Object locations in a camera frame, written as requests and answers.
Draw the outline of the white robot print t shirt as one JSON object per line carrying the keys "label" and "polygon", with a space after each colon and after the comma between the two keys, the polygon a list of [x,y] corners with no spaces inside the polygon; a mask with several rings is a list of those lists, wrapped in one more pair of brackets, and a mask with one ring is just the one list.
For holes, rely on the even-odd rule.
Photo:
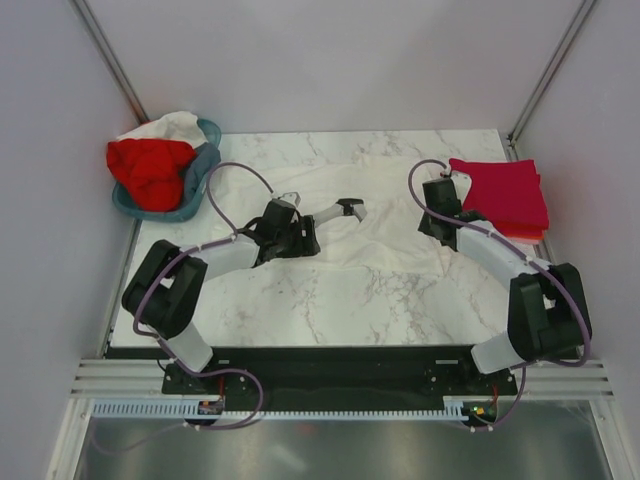
{"label": "white robot print t shirt", "polygon": [[252,175],[224,167],[211,189],[219,208],[238,227],[262,214],[272,193],[296,192],[302,214],[315,214],[342,198],[361,199],[364,220],[340,217],[317,227],[319,254],[292,260],[300,268],[346,270],[366,267],[440,279],[452,251],[418,230],[423,211],[410,189],[439,177],[441,167],[419,166],[410,157],[360,155],[352,163],[267,168]]}

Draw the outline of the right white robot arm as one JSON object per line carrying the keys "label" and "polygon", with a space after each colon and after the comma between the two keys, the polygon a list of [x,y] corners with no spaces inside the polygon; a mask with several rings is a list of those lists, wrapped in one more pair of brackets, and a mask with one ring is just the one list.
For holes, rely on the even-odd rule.
{"label": "right white robot arm", "polygon": [[530,257],[476,211],[465,211],[456,184],[445,177],[422,184],[419,231],[463,254],[489,272],[508,293],[506,330],[472,347],[458,368],[467,392],[483,392],[494,372],[538,360],[563,361],[582,346],[590,352],[592,327],[578,270]]}

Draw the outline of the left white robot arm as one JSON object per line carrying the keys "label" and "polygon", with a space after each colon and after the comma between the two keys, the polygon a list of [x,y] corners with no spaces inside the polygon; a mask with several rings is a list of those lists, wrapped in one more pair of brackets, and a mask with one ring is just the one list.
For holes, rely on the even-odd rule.
{"label": "left white robot arm", "polygon": [[189,249],[159,240],[125,288],[122,306],[134,316],[135,327],[145,326],[185,367],[190,387],[211,392],[220,371],[211,363],[212,347],[193,322],[204,283],[274,259],[317,255],[316,227],[323,220],[319,214],[302,216],[292,204],[276,199],[262,216],[223,240]]}

